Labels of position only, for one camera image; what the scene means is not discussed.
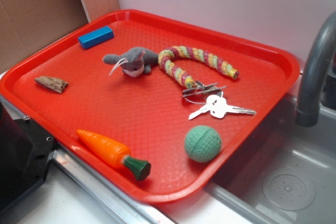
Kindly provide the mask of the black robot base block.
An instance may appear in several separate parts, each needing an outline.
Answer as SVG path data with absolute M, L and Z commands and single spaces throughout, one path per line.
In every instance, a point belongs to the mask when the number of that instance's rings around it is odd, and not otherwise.
M 27 116 L 13 119 L 1 105 L 1 214 L 41 186 L 55 138 Z

